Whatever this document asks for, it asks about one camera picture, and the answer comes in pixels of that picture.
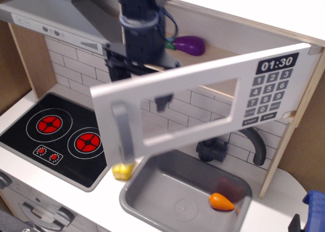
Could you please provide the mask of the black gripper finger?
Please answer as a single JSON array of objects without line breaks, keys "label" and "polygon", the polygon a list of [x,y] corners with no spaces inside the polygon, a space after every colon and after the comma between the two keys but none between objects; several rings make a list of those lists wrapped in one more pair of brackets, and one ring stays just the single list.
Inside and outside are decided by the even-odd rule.
[{"label": "black gripper finger", "polygon": [[173,95],[166,95],[161,97],[156,97],[155,103],[156,103],[156,109],[158,112],[162,112],[165,107],[169,104],[169,102],[172,100]]},{"label": "black gripper finger", "polygon": [[131,73],[128,71],[126,64],[112,64],[108,63],[109,76],[112,82],[129,79]]}]

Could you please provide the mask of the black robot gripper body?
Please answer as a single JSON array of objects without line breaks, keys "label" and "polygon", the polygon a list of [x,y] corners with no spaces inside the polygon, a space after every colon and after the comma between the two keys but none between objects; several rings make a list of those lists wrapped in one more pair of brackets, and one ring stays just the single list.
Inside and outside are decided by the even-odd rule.
[{"label": "black robot gripper body", "polygon": [[131,74],[150,74],[156,70],[149,66],[162,67],[166,70],[183,66],[183,64],[165,51],[164,18],[151,21],[120,19],[124,29],[124,43],[108,43],[106,66],[126,64]]}]

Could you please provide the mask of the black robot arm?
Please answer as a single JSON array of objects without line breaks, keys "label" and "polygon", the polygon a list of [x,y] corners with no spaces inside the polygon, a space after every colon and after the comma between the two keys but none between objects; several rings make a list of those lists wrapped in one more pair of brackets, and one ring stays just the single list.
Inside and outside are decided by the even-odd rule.
[{"label": "black robot arm", "polygon": [[124,43],[105,47],[111,81],[154,73],[152,65],[166,70],[180,67],[182,64],[165,51],[166,43],[172,41],[166,37],[166,19],[175,22],[165,8],[169,0],[118,1]]}]

